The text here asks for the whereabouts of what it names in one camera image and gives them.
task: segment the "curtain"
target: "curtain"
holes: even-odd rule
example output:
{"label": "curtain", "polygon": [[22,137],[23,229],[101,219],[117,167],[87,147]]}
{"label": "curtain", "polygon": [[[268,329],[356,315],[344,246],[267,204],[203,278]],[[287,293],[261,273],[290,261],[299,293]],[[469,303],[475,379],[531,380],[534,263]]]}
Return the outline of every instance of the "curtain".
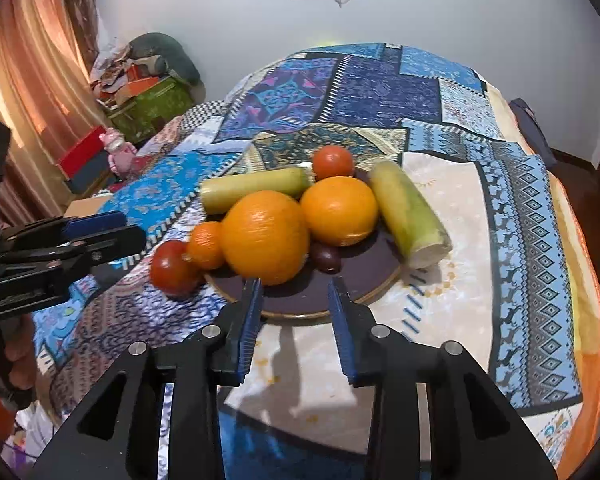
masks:
{"label": "curtain", "polygon": [[82,59],[90,72],[98,57],[98,11],[95,0],[64,0]]}
{"label": "curtain", "polygon": [[56,163],[106,122],[64,0],[0,0],[0,120],[12,135],[0,221],[62,214],[72,195]]}

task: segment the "tomato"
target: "tomato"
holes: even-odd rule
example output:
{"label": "tomato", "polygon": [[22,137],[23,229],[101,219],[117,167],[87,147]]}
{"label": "tomato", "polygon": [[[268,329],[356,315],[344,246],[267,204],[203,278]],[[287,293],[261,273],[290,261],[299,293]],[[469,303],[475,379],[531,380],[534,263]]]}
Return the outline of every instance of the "tomato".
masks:
{"label": "tomato", "polygon": [[202,275],[187,254],[186,243],[168,240],[154,253],[149,279],[170,298],[184,298],[200,284]]}
{"label": "tomato", "polygon": [[341,146],[325,146],[314,153],[312,167],[316,180],[330,176],[351,176],[354,171],[353,156]]}

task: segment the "orange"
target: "orange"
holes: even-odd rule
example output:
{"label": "orange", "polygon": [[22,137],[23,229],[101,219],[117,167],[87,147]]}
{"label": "orange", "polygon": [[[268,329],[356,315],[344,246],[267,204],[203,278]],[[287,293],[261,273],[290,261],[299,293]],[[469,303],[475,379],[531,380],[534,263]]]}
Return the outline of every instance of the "orange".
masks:
{"label": "orange", "polygon": [[336,247],[357,244],[378,222],[378,203],[371,188],[350,176],[332,176],[317,182],[300,199],[311,234]]}
{"label": "orange", "polygon": [[309,231],[298,202],[277,191],[257,191],[229,209],[222,220],[221,246],[237,274],[278,285],[304,266]]}
{"label": "orange", "polygon": [[221,230],[220,222],[202,222],[190,232],[187,254],[200,269],[213,270],[224,264]]}

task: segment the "wall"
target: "wall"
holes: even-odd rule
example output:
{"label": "wall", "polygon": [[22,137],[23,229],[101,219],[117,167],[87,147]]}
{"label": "wall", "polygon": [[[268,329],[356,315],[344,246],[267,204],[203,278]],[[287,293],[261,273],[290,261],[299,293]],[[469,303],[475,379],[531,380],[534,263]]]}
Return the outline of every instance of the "wall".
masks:
{"label": "wall", "polygon": [[600,160],[600,19],[588,0],[96,0],[110,38],[159,31],[199,68],[206,97],[318,44],[386,41],[477,70],[523,97],[549,143]]}

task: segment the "patterned tablecloth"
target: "patterned tablecloth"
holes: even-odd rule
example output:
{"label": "patterned tablecloth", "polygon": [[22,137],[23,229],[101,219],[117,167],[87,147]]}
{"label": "patterned tablecloth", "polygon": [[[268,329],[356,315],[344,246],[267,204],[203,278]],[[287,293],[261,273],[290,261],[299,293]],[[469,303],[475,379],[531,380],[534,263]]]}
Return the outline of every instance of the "patterned tablecloth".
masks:
{"label": "patterned tablecloth", "polygon": [[[84,308],[90,280],[77,284],[71,304],[36,315],[59,415],[130,342],[180,341],[223,307],[208,285],[187,301],[167,300],[143,257],[204,219],[200,180],[310,160],[318,147],[340,144],[363,169],[399,162],[454,242],[439,265],[405,269],[371,305],[376,319],[424,344],[462,342],[562,478],[583,458],[600,407],[600,293],[564,189],[477,73],[388,43],[312,48],[247,76],[225,102],[192,108],[178,137],[104,206],[149,235],[146,250],[125,262],[130,272]],[[170,395],[168,387],[162,476]],[[220,391],[228,478],[360,478],[372,398],[341,374],[330,325],[266,324],[244,385]],[[426,475],[425,416],[420,429]]]}

